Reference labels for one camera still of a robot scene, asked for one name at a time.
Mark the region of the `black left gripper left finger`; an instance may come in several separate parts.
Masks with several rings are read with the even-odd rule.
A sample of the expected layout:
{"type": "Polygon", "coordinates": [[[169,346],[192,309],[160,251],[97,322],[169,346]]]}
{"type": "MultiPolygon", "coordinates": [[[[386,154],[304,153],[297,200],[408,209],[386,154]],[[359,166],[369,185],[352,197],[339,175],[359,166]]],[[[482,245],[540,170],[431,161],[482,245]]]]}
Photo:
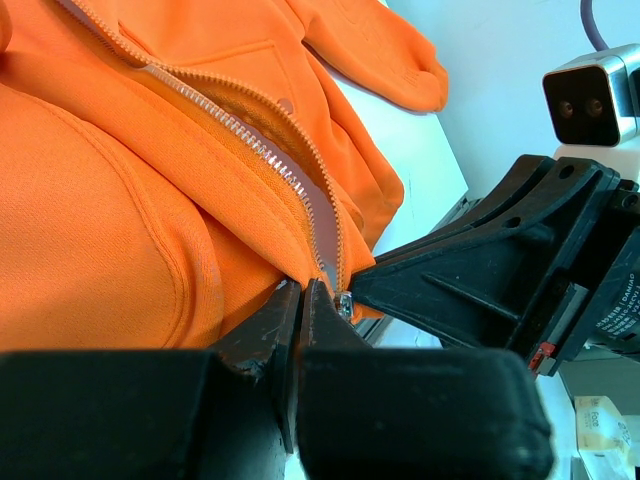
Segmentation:
{"type": "Polygon", "coordinates": [[[281,479],[301,288],[205,349],[1,357],[5,479],[281,479]]]}

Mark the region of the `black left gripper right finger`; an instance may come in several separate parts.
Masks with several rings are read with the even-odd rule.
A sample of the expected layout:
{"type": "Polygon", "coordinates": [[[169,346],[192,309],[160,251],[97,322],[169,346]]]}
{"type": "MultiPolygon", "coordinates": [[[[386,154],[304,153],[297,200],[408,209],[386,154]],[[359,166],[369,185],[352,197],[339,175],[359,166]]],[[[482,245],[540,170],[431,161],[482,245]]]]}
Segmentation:
{"type": "Polygon", "coordinates": [[[510,351],[374,348],[313,281],[297,359],[297,442],[312,479],[544,479],[552,470],[533,375],[510,351]]]}

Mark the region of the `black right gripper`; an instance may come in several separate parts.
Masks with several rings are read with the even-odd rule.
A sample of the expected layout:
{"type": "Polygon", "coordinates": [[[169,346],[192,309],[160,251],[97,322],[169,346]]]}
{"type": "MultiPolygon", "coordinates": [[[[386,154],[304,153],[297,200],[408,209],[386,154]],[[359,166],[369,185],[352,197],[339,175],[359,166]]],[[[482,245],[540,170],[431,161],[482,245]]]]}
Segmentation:
{"type": "Polygon", "coordinates": [[[587,344],[638,362],[639,185],[621,181],[596,222],[588,209],[511,209],[589,168],[608,171],[521,155],[472,209],[355,274],[355,301],[455,346],[534,353],[536,375],[587,344]]]}

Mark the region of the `orange zip-up jacket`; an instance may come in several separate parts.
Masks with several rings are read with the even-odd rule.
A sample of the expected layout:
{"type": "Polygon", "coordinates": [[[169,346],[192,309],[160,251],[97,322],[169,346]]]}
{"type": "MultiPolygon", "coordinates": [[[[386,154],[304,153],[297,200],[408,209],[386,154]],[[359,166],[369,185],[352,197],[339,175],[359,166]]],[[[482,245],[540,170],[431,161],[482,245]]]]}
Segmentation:
{"type": "Polygon", "coordinates": [[[338,299],[404,190],[332,79],[441,110],[378,1],[5,1],[1,347],[198,348],[284,279],[338,299]]]}

